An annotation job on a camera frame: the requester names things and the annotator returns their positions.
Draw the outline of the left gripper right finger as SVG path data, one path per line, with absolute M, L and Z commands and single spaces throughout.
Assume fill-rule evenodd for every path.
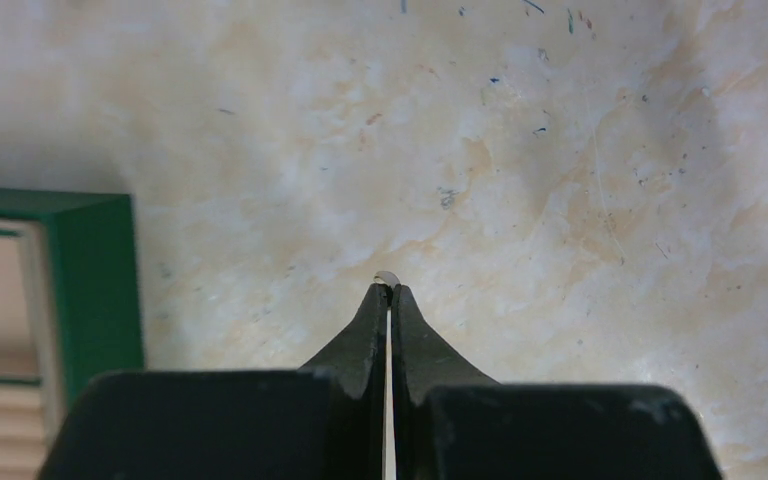
M 405 285 L 391 302 L 400 479 L 718 479 L 695 413 L 651 384 L 512 384 L 482 372 L 424 319 Z

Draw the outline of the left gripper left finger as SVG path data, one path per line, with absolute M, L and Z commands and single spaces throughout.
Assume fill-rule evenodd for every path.
M 42 479 L 379 479 L 391 291 L 295 369 L 119 371 L 67 415 Z

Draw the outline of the green jewelry box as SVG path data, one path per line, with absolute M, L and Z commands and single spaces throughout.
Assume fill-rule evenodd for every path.
M 34 479 L 91 380 L 145 364 L 133 202 L 0 188 L 0 479 Z

